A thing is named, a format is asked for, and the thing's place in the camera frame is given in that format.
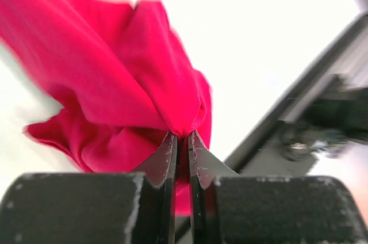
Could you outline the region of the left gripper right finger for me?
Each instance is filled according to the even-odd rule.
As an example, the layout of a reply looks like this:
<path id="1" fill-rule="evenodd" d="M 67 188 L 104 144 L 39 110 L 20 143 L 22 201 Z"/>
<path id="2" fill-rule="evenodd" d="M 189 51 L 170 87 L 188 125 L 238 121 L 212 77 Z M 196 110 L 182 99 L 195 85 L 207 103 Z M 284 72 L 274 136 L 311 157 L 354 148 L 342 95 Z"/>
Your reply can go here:
<path id="1" fill-rule="evenodd" d="M 351 193 L 329 176 L 247 177 L 188 138 L 193 243 L 366 243 Z"/>

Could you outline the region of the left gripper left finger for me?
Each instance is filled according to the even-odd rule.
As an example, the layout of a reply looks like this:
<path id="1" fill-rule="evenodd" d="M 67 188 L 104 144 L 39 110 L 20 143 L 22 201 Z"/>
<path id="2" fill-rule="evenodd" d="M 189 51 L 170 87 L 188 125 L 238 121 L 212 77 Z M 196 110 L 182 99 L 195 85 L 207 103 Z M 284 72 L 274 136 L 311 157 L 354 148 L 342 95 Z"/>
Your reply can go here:
<path id="1" fill-rule="evenodd" d="M 130 173 L 26 173 L 1 201 L 2 243 L 173 243 L 177 137 Z"/>

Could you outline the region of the red t shirt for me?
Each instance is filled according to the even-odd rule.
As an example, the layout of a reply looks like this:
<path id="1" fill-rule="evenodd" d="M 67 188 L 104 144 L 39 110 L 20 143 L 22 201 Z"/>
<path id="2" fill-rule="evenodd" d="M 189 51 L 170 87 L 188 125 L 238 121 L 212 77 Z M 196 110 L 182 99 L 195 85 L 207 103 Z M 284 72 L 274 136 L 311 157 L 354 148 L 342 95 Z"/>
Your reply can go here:
<path id="1" fill-rule="evenodd" d="M 131 171 L 167 132 L 210 144 L 210 86 L 160 0 L 1 0 L 1 38 L 62 104 L 26 133 L 83 171 Z"/>

